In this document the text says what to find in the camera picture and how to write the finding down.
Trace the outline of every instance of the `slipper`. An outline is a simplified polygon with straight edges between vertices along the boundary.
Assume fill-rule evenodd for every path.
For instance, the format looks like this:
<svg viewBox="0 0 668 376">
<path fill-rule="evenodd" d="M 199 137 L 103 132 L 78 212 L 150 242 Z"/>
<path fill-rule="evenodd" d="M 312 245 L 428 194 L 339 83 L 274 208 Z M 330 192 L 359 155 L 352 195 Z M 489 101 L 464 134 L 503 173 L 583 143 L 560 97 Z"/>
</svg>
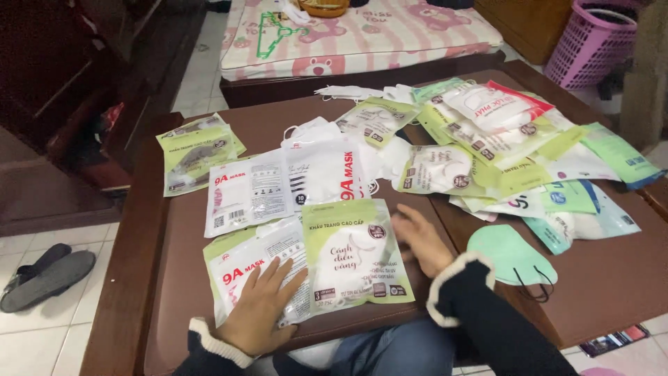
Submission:
<svg viewBox="0 0 668 376">
<path fill-rule="evenodd" d="M 7 294 L 16 287 L 28 282 L 50 267 L 54 262 L 62 259 L 70 253 L 72 253 L 72 247 L 67 244 L 58 243 L 51 246 L 34 264 L 22 265 L 16 269 L 14 277 L 9 281 L 3 292 Z"/>
<path fill-rule="evenodd" d="M 26 283 L 6 293 L 0 300 L 0 311 L 19 312 L 62 294 L 93 270 L 95 260 L 95 254 L 89 251 L 73 252 L 61 258 Z"/>
</svg>

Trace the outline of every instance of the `white tile floor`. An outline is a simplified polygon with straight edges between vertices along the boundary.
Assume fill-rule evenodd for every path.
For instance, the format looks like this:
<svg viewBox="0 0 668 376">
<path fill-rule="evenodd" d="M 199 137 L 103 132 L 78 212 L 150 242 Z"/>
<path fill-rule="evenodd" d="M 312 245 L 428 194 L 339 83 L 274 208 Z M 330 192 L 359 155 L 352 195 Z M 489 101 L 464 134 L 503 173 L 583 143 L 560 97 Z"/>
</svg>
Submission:
<svg viewBox="0 0 668 376">
<path fill-rule="evenodd" d="M 187 118 L 228 108 L 218 88 L 218 55 L 226 22 L 226 14 L 206 15 L 172 111 Z M 524 60 L 509 45 L 502 49 L 506 61 Z M 542 73 L 542 67 L 532 67 Z M 591 93 L 577 95 L 591 98 Z M 650 158 L 668 168 L 668 143 L 655 149 Z M 98 255 L 93 271 L 61 296 L 19 314 L 0 313 L 0 375 L 78 375 L 117 231 L 118 223 L 114 223 L 0 238 L 0 286 L 8 283 L 18 266 L 31 264 L 57 242 Z M 578 347 L 562 353 L 578 372 L 608 367 L 626 376 L 668 376 L 668 314 L 645 325 L 653 338 L 596 359 L 588 358 Z M 453 375 L 461 374 L 493 376 L 494 372 L 486 366 L 453 370 Z"/>
<path fill-rule="evenodd" d="M 0 312 L 0 375 L 78 375 L 98 307 L 118 223 L 0 238 L 0 287 L 56 243 L 96 254 L 93 270 L 32 309 Z"/>
</svg>

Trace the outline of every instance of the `person's left hand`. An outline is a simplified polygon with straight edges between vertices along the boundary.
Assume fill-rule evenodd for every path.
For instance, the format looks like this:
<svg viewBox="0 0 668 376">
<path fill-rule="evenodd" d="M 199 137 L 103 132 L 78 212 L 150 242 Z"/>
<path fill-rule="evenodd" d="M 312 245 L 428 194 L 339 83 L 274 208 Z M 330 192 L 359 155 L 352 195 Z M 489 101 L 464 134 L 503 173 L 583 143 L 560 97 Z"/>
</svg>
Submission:
<svg viewBox="0 0 668 376">
<path fill-rule="evenodd" d="M 211 334 L 250 357 L 270 353 L 290 340 L 297 325 L 276 328 L 283 309 L 295 295 L 299 285 L 309 275 L 304 268 L 281 288 L 283 278 L 292 268 L 289 259 L 279 268 L 279 258 L 275 258 L 260 276 L 260 268 L 255 268 L 241 290 L 239 302 L 230 312 L 223 325 Z"/>
</svg>

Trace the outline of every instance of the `white cuff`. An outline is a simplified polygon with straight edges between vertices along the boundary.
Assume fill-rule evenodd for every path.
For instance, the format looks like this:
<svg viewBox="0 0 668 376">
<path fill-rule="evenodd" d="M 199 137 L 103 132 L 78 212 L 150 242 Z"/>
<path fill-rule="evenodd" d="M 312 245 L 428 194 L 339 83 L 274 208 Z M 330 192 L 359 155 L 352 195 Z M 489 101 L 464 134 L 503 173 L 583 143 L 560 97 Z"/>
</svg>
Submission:
<svg viewBox="0 0 668 376">
<path fill-rule="evenodd" d="M 487 273 L 487 277 L 485 278 L 485 284 L 490 289 L 494 288 L 494 265 L 490 259 L 475 251 L 467 251 L 459 255 L 450 266 L 445 268 L 445 270 L 434 278 L 432 285 L 429 288 L 427 312 L 429 312 L 429 315 L 439 326 L 452 328 L 459 325 L 459 319 L 456 317 L 445 317 L 436 309 L 436 305 L 438 304 L 438 292 L 441 289 L 441 286 L 443 286 L 443 283 L 460 273 L 466 268 L 466 264 L 473 261 L 480 261 L 490 269 L 490 272 Z"/>
<path fill-rule="evenodd" d="M 188 327 L 188 330 L 197 332 L 202 337 L 201 342 L 204 350 L 207 350 L 209 353 L 219 355 L 225 359 L 230 359 L 242 369 L 251 365 L 251 363 L 253 363 L 255 360 L 244 354 L 238 348 L 213 338 L 209 332 L 206 321 L 204 321 L 204 318 L 202 317 L 191 318 L 190 327 Z"/>
</svg>

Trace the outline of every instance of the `black ear loop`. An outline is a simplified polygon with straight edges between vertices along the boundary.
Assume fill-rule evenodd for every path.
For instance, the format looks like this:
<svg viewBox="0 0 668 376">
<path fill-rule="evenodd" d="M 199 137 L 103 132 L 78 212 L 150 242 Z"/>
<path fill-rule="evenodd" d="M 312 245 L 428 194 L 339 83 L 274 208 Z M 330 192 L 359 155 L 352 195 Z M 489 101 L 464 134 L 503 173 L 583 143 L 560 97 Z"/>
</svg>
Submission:
<svg viewBox="0 0 668 376">
<path fill-rule="evenodd" d="M 541 276 L 544 276 L 545 279 L 547 280 L 547 282 L 550 282 L 551 291 L 548 293 L 547 290 L 545 289 L 545 286 L 543 284 L 540 284 L 540 289 L 543 291 L 542 295 L 538 295 L 538 296 L 531 295 L 531 293 L 529 292 L 529 289 L 526 287 L 526 285 L 522 281 L 522 278 L 520 277 L 520 274 L 517 272 L 517 269 L 513 268 L 513 270 L 515 271 L 515 275 L 517 276 L 517 279 L 520 281 L 520 283 L 522 284 L 522 287 L 524 288 L 523 290 L 520 290 L 520 294 L 523 297 L 525 297 L 529 300 L 535 300 L 539 303 L 547 303 L 547 301 L 550 300 L 550 295 L 552 295 L 552 293 L 554 292 L 554 284 L 552 283 L 552 281 L 550 281 L 550 278 L 547 278 L 547 276 L 545 274 L 543 274 L 540 270 L 538 270 L 538 268 L 535 265 L 534 265 L 534 269 Z"/>
</svg>

